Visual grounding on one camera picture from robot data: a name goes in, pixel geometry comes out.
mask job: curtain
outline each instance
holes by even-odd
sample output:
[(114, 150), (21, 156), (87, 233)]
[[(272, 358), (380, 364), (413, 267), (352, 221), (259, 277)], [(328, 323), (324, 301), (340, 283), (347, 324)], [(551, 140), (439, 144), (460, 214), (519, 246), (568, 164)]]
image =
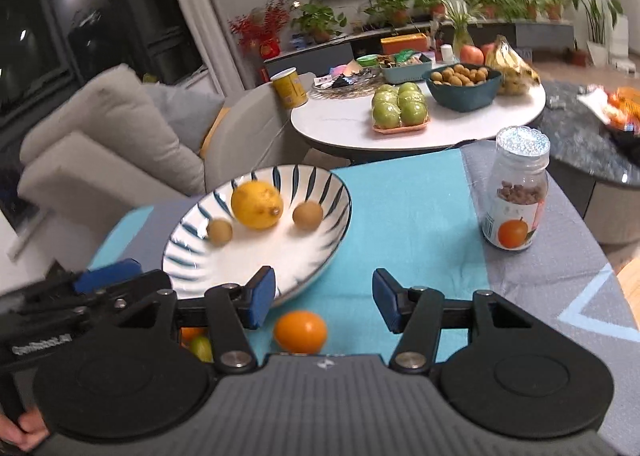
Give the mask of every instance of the curtain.
[(255, 87), (213, 0), (178, 0), (216, 89), (225, 96)]

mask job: plastic jar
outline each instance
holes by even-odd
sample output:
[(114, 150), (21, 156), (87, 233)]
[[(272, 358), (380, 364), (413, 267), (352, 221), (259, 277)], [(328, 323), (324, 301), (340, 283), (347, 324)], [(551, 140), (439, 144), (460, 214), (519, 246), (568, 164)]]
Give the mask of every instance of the plastic jar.
[(495, 143), (482, 233), (496, 247), (521, 251), (531, 245), (545, 208), (550, 143), (528, 126), (501, 129)]

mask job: human hand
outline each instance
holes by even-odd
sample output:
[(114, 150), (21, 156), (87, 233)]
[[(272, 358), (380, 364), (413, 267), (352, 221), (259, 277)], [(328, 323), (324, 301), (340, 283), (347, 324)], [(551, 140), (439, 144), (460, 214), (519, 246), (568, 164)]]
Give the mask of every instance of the human hand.
[(30, 451), (49, 436), (42, 415), (37, 409), (30, 409), (21, 415), (18, 425), (20, 428), (4, 414), (0, 414), (0, 438), (15, 445), (21, 451)]

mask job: red flower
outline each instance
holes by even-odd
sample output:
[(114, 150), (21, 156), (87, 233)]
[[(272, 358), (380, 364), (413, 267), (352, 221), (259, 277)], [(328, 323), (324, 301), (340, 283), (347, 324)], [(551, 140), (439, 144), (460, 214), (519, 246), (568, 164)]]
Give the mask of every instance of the red flower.
[(240, 36), (239, 45), (246, 53), (255, 42), (264, 42), (278, 37), (289, 21), (289, 11), (284, 0), (269, 0), (260, 13), (252, 11), (229, 21), (231, 33)]

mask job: blue striped bowl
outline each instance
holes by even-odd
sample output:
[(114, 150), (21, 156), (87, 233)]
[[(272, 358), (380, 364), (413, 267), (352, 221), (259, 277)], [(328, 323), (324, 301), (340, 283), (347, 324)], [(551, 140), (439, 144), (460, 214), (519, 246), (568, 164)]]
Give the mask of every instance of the blue striped bowl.
[[(255, 231), (238, 223), (231, 210), (234, 188), (250, 179), (280, 190), (284, 212), (278, 224)], [(293, 210), (306, 200), (320, 203), (322, 223), (313, 232), (298, 229)], [(207, 241), (211, 219), (231, 221), (234, 237), (223, 247)], [(276, 273), (274, 304), (279, 305), (311, 284), (328, 266), (351, 221), (351, 195), (334, 173), (309, 165), (267, 167), (235, 178), (207, 194), (182, 218), (164, 249), (162, 269), (180, 299), (200, 297), (224, 283), (244, 285), (263, 265)]]

